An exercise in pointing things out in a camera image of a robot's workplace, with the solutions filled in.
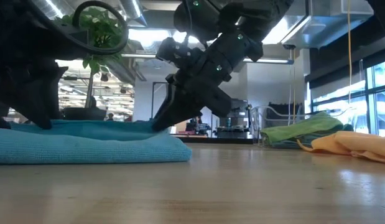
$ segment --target yellow towel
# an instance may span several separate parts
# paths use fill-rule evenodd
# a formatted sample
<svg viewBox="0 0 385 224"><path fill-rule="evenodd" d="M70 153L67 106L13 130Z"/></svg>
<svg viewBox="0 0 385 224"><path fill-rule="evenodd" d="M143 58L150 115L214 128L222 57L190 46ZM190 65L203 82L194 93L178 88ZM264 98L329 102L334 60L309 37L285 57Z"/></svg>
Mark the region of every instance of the yellow towel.
<svg viewBox="0 0 385 224"><path fill-rule="evenodd" d="M372 134L338 131L311 142L312 148L299 146L308 152L327 152L366 158L385 163L385 138Z"/></svg>

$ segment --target glass wall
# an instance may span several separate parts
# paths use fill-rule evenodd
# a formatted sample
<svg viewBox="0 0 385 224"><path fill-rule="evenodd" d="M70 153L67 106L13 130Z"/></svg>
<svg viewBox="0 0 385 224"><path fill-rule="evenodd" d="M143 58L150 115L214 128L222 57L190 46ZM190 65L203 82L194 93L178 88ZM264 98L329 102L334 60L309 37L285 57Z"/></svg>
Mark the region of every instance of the glass wall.
<svg viewBox="0 0 385 224"><path fill-rule="evenodd" d="M362 72L365 80L313 99L313 110L327 111L332 115L354 108L354 114L342 114L338 119L343 123L352 123L359 133L385 137L385 62Z"/></svg>

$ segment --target desk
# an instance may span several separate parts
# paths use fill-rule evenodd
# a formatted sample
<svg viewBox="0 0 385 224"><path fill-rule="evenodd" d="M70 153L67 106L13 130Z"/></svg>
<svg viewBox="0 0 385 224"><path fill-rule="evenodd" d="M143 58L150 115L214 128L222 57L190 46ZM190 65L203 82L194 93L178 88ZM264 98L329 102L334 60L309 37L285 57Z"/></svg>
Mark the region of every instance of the desk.
<svg viewBox="0 0 385 224"><path fill-rule="evenodd" d="M0 166L0 224L385 223L385 164L190 146L172 164Z"/></svg>

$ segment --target folded towel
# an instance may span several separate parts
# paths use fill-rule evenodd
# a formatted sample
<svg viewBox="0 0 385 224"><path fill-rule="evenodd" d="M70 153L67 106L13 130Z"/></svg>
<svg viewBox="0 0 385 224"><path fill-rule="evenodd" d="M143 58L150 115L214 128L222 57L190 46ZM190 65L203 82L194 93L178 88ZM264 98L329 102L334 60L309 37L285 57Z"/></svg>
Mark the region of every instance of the folded towel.
<svg viewBox="0 0 385 224"><path fill-rule="evenodd" d="M321 112L297 124L264 128L261 132L268 136L270 143L273 143L319 131L330 131L329 134L332 134L336 131L343 130L343 128L344 126L341 121L332 118L329 114L326 114L326 112Z"/></svg>
<svg viewBox="0 0 385 224"><path fill-rule="evenodd" d="M51 130L30 124L0 129L0 164L102 164L181 162L191 150L149 123L53 121Z"/></svg>
<svg viewBox="0 0 385 224"><path fill-rule="evenodd" d="M385 138L372 134L339 131L312 141L312 148L298 143L308 152L349 155L385 163Z"/></svg>

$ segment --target person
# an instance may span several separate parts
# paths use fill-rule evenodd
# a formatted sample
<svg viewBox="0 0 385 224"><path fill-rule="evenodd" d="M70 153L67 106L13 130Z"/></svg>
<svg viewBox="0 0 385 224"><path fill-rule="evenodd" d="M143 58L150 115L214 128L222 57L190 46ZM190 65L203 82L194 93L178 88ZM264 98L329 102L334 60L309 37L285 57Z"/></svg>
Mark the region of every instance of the person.
<svg viewBox="0 0 385 224"><path fill-rule="evenodd" d="M108 119L106 121L113 121L113 114L112 113L108 114Z"/></svg>

